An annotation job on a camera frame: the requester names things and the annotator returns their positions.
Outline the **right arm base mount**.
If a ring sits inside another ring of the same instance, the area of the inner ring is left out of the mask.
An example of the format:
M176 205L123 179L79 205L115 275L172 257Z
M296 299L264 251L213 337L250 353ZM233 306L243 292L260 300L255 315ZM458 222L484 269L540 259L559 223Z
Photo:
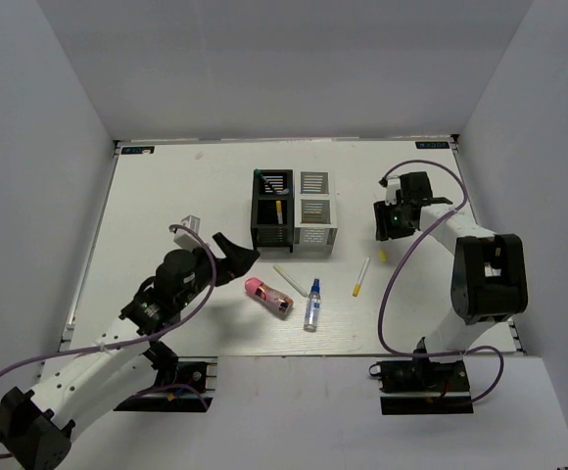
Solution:
M472 414L470 383L462 360L386 360L373 363L381 412L387 416Z

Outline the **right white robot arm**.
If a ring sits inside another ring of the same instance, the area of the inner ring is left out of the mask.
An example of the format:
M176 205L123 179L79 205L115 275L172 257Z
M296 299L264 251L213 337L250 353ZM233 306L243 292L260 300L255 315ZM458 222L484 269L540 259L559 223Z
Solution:
M515 234L500 234L479 225L463 210L465 201L454 204L433 195L425 171L380 180L385 199L374 204L376 239L419 237L395 268L381 301L383 320L388 297L414 250L433 237L453 256L450 279L450 310L439 325L421 338L412 358L414 382L433 391L445 383L445 362L468 353L476 340L499 323L526 310L528 286L523 242Z

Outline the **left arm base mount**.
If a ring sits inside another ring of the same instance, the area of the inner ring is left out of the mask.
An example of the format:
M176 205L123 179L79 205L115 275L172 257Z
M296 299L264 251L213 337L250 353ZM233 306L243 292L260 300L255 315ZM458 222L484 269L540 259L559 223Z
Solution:
M180 358L158 372L153 385L124 400L114 411L206 413L213 401L217 357Z

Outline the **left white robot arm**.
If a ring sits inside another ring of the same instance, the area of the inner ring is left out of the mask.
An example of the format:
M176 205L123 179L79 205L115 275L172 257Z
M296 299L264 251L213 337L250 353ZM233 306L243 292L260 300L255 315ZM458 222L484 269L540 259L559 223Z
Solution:
M47 379L0 403L0 443L24 469L55 469L92 423L137 393L165 391L177 379L177 355L162 337L187 320L184 309L216 287L247 274L259 252L221 233L213 240L223 258L202 241L168 252L117 319L96 340Z

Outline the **white marker yellow cap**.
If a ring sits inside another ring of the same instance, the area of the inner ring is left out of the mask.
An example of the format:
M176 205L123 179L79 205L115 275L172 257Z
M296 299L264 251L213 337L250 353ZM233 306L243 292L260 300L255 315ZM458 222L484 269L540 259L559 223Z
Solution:
M284 218L283 218L282 201L276 200L275 201L275 207L276 207L277 223L278 223L278 225L283 225L284 224Z

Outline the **green gel pen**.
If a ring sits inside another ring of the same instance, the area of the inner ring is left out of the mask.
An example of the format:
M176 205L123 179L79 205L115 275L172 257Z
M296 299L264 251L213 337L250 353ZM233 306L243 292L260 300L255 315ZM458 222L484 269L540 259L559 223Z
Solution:
M262 182L264 191L266 193L271 193L271 194L278 193L276 188L271 184L271 182L263 175L263 173L258 168L254 170L254 175L257 176L259 180Z

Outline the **pale yellow cap marker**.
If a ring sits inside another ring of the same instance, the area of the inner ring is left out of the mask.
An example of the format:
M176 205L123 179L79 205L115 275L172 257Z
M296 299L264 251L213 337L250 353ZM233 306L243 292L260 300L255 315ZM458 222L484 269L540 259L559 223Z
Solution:
M300 296L308 296L308 291L280 265L274 264L272 267Z

